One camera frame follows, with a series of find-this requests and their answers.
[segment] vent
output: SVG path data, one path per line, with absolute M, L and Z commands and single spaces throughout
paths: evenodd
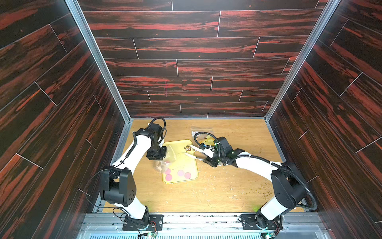
M 253 235 L 221 235 L 221 236 L 157 236 L 157 239 L 262 239 L 259 233 Z M 138 236 L 123 236 L 120 233 L 92 234 L 89 239 L 138 239 Z

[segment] wood panel wall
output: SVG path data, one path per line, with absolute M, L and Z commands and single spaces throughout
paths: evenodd
M 64 0 L 0 13 L 0 238 L 75 238 L 124 121 Z
M 132 117 L 264 116 L 326 2 L 79 0 Z
M 382 238 L 381 16 L 342 0 L 270 119 L 337 239 Z

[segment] clear plastic bag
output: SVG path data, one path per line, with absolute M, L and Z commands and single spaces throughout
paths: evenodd
M 169 166 L 176 160 L 176 154 L 171 145 L 167 145 L 166 157 L 163 160 L 155 160 L 154 168 L 160 172 L 165 173 Z
M 207 132 L 207 133 L 211 133 L 213 134 L 214 131 L 212 128 L 199 128 L 199 127 L 195 127 L 195 126 L 191 126 L 191 135 L 193 137 L 193 143 L 197 146 L 197 144 L 194 142 L 194 135 L 196 133 L 199 133 L 199 132 Z M 200 134 L 196 137 L 196 140 L 200 143 L 200 144 L 206 144 L 206 145 L 215 145 L 214 144 L 214 138 L 212 138 L 210 135 L 207 135 L 207 134 Z

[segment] pink disc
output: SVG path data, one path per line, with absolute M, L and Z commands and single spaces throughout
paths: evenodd
M 166 181 L 171 181 L 171 179 L 172 179 L 171 174 L 167 174 L 167 175 L 166 175 Z
M 185 178 L 190 179 L 191 178 L 191 174 L 189 172 L 185 173 Z

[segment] wooden floor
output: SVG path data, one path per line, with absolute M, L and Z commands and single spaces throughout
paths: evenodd
M 149 119 L 134 120 L 130 132 L 146 128 Z M 263 119 L 167 120 L 165 141 L 192 139 L 191 126 L 213 128 L 233 149 L 281 162 Z M 130 133 L 124 151 L 132 143 Z M 199 177 L 194 181 L 165 184 L 154 162 L 144 156 L 134 172 L 137 197 L 150 212 L 253 212 L 273 197 L 272 183 L 245 169 L 233 166 L 213 168 L 197 160 Z

